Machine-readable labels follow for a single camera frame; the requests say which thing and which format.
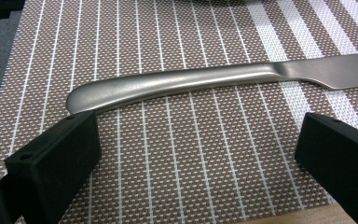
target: table mat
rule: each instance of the table mat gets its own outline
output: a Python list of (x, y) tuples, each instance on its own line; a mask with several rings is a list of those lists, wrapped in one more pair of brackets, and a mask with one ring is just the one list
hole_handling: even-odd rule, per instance
[[(0, 177), (84, 83), (356, 53), (358, 0), (26, 1), (0, 90)], [(334, 203), (294, 160), (307, 111), (358, 129), (358, 89), (238, 85), (103, 113), (102, 159), (62, 223), (230, 223)]]

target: textured fabric surface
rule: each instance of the textured fabric surface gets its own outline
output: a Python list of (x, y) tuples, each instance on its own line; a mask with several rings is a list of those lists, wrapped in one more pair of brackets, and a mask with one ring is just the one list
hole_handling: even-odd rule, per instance
[[(354, 0), (27, 1), (0, 92), (0, 176), (84, 83), (356, 53)], [(229, 223), (333, 203), (294, 160), (307, 111), (358, 129), (358, 89), (239, 85), (103, 113), (103, 157), (62, 223)]]

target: knife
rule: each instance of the knife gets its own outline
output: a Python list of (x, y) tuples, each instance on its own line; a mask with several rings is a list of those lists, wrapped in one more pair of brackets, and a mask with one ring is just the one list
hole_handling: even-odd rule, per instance
[(74, 89), (66, 100), (72, 114), (102, 113), (147, 99), (248, 83), (304, 80), (328, 90), (358, 87), (358, 54), (278, 63), (250, 63), (139, 74), (94, 81)]

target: black holder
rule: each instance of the black holder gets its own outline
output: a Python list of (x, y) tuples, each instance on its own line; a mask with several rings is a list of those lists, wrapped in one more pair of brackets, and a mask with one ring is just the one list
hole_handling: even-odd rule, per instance
[(100, 158), (94, 112), (60, 120), (5, 160), (0, 223), (59, 222)]
[(295, 158), (358, 223), (358, 130), (307, 113)]
[[(95, 113), (62, 119), (5, 160), (0, 223), (59, 222), (100, 158)], [(295, 158), (358, 223), (358, 130), (307, 113)]]
[(12, 11), (21, 11), (25, 0), (0, 0), (0, 20), (10, 17)]

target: knife handle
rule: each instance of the knife handle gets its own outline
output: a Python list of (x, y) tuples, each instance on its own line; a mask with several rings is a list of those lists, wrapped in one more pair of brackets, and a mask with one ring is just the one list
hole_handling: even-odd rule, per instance
[(72, 114), (85, 110), (102, 113), (176, 93), (291, 79), (280, 70), (279, 63), (253, 63), (110, 78), (76, 88), (66, 107)]

